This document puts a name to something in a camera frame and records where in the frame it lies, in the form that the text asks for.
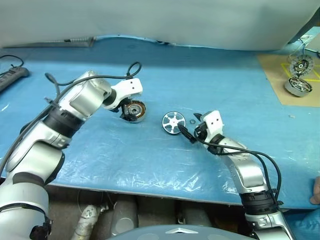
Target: silver robot arm segment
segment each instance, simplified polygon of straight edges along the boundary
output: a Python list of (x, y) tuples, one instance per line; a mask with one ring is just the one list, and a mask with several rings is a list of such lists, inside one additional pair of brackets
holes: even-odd
[[(243, 144), (223, 136), (223, 122), (219, 111), (195, 115), (201, 121), (201, 124), (196, 127), (196, 132), (202, 141), (247, 149)], [(235, 153), (221, 157), (241, 197), (246, 212), (245, 218), (253, 229), (251, 237), (259, 240), (294, 240), (295, 237), (278, 207), (272, 189), (268, 189), (263, 172), (251, 158), (251, 154), (236, 153), (239, 150), (207, 144), (203, 146), (214, 155)]]
[[(76, 81), (95, 75), (87, 71)], [(47, 217), (49, 199), (44, 186), (61, 169), (65, 159), (62, 150), (100, 106), (114, 111), (122, 107), (122, 101), (130, 104), (132, 96), (142, 91), (138, 78), (120, 81), (115, 86), (103, 78), (83, 81), (31, 128), (10, 155), (6, 179), (0, 185), (1, 239), (47, 239), (51, 221)], [(129, 116), (132, 121), (137, 120), (134, 112)]]

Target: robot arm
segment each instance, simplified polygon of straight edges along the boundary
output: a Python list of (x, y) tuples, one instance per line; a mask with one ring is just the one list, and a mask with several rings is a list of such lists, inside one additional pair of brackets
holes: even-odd
[[(198, 140), (212, 144), (203, 144), (203, 146), (210, 153), (221, 155), (230, 171), (245, 209), (245, 218), (253, 229), (250, 237), (259, 240), (294, 240), (295, 237), (278, 207), (273, 190), (268, 188), (263, 172), (253, 161), (251, 154), (227, 148), (247, 149), (245, 145), (223, 136), (223, 122), (219, 111), (194, 115), (201, 121), (195, 128)], [(186, 128), (181, 125), (179, 128), (191, 142), (196, 141), (192, 139)]]
[[(88, 71), (76, 81), (95, 76)], [(122, 118), (139, 122), (145, 105), (131, 98), (141, 94), (138, 78), (122, 80), (114, 86), (103, 78), (92, 78), (76, 84), (39, 120), (10, 155), (6, 180), (0, 185), (1, 239), (47, 239), (51, 232), (48, 216), (48, 194), (44, 186), (53, 181), (61, 169), (73, 135), (100, 106), (116, 112), (138, 103), (144, 111), (133, 108)]]

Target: human hand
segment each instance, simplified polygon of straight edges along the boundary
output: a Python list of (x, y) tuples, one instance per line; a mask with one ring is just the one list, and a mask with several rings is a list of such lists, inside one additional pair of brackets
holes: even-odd
[(310, 198), (312, 204), (320, 204), (320, 176), (315, 178), (313, 196)]

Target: table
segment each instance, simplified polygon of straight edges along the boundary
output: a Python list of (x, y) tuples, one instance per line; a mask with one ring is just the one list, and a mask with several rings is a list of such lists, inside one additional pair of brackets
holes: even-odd
[[(222, 160), (182, 135), (168, 135), (161, 126), (165, 113), (178, 111), (193, 132), (195, 124), (189, 123), (195, 119), (193, 113), (220, 110), (225, 136), (278, 163), (283, 207), (315, 207), (309, 197), (320, 173), (319, 108), (281, 105), (255, 52), (106, 38), (91, 48), (7, 48), (0, 50), (3, 54), (23, 58), (31, 76), (0, 94), (2, 157), (20, 128), (46, 106), (44, 97), (55, 97), (44, 73), (68, 82), (87, 70), (122, 76), (132, 62), (143, 64), (138, 77), (143, 85), (139, 100), (147, 106), (145, 120), (131, 124), (119, 118), (120, 113), (99, 109), (73, 136), (52, 184), (240, 204)], [(12, 62), (1, 59), (0, 72)], [(269, 162), (267, 166), (275, 186), (276, 172)]]

